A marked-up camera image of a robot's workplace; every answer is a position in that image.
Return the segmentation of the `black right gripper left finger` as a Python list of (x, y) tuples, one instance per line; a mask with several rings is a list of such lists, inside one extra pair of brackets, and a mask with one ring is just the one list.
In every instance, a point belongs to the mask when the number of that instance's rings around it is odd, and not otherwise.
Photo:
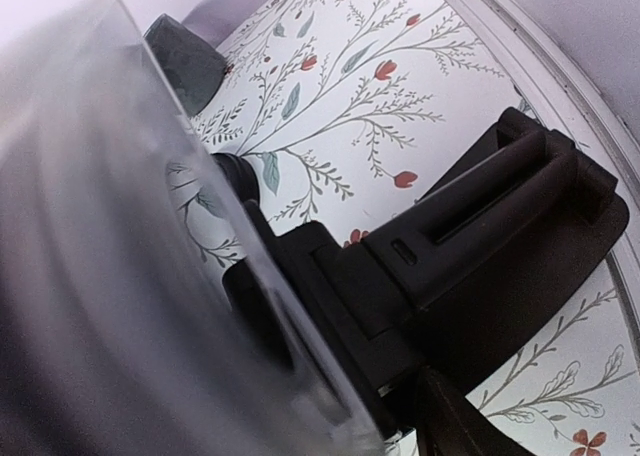
[(224, 56), (167, 14), (144, 38), (185, 112), (199, 114), (222, 85)]

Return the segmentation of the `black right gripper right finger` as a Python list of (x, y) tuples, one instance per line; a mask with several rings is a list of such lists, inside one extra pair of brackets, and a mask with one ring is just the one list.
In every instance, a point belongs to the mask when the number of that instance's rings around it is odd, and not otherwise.
[(415, 429), (420, 455), (524, 455), (525, 448), (493, 426), (441, 373), (416, 379)]

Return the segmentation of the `black phone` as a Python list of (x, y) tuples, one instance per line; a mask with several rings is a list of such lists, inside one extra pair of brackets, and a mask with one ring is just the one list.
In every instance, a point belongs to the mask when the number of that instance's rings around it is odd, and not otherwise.
[(1, 54), (1, 451), (384, 451), (121, 0)]

